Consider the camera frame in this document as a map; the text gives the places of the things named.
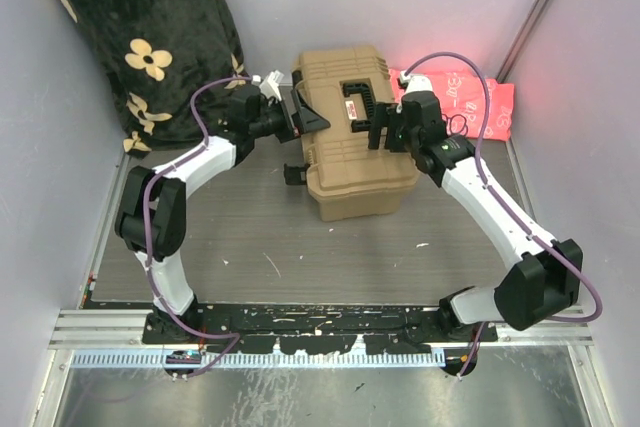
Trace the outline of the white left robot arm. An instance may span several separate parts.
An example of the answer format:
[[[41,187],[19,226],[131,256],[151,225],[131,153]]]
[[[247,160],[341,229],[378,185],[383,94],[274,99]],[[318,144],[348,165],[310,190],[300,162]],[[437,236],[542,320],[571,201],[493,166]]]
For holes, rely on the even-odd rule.
[[[186,279],[181,247],[186,238],[187,201],[214,177],[239,165],[259,138],[295,140],[331,126],[299,94],[290,113],[277,87],[245,85],[234,93],[203,140],[177,158],[129,171],[115,233],[141,263],[155,307],[166,313],[164,330],[178,343],[194,340],[199,317],[189,312],[196,296]]]

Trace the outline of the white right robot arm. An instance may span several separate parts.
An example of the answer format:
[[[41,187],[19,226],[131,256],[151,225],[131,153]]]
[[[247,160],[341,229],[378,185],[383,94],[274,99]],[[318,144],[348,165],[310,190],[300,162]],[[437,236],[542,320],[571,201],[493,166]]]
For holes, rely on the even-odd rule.
[[[448,133],[433,92],[408,93],[398,104],[375,103],[368,139],[370,148],[409,153],[417,169],[481,227],[507,269],[495,287],[468,287],[440,300],[444,337],[462,340],[480,322],[502,321],[524,331],[576,303],[581,248],[537,225],[490,175],[475,145]]]

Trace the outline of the tan plastic tool case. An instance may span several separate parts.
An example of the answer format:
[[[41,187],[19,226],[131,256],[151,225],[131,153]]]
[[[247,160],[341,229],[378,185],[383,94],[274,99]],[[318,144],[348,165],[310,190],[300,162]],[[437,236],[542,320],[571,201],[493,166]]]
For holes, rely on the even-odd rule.
[[[319,216],[333,222],[396,212],[418,181],[407,153],[368,147],[370,106],[395,101],[389,68],[372,45],[304,51],[292,68],[295,92],[330,127],[301,136],[309,195]]]

